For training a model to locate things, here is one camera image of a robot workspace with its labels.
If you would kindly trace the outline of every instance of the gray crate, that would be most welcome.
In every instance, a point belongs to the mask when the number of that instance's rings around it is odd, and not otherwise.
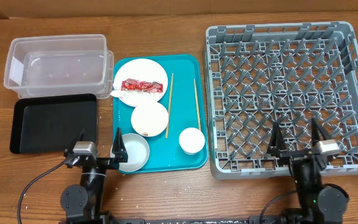
[[[204,52],[215,178],[289,175],[266,155],[272,123],[289,150],[302,150],[312,116],[342,149],[323,175],[358,174],[358,46],[349,23],[212,26]]]

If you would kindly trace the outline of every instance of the chopstick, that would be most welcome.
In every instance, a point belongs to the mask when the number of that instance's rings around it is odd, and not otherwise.
[[[194,93],[195,93],[195,96],[196,96],[196,107],[197,107],[198,129],[201,131],[200,111],[198,110],[198,97],[197,97],[196,79],[194,79]]]
[[[171,90],[170,90],[170,92],[169,92],[168,124],[167,124],[167,131],[165,132],[165,138],[168,138],[169,119],[170,119],[170,117],[171,117],[172,86],[173,86],[173,72],[172,72],[172,77],[171,77]]]

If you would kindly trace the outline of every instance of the black tray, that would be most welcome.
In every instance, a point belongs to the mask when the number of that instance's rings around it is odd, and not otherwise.
[[[63,151],[85,129],[96,144],[98,104],[93,94],[21,99],[15,104],[10,150],[14,154]]]

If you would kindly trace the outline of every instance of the teal tray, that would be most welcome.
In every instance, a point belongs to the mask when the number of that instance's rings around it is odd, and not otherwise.
[[[168,109],[171,75],[173,75],[173,90],[168,139],[165,132],[155,137],[145,137],[150,146],[150,157],[143,168],[133,173],[161,172],[171,170],[197,169],[202,167],[208,159],[208,144],[195,155],[188,155],[179,145],[180,133],[190,127],[198,128],[194,81],[196,79],[197,96],[200,108],[201,130],[207,138],[204,112],[203,90],[200,77],[200,66],[196,58],[191,55],[164,55],[153,57],[124,58],[114,66],[114,76],[125,63],[147,58],[158,62],[167,72],[168,88],[160,103]],[[134,108],[125,105],[121,100],[113,99],[113,133],[117,128],[123,134],[136,133],[131,125],[131,115]]]

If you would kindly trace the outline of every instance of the clear plastic container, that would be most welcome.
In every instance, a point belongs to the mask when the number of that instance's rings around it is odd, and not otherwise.
[[[101,34],[14,39],[4,86],[19,98],[92,93],[108,98],[114,59]]]

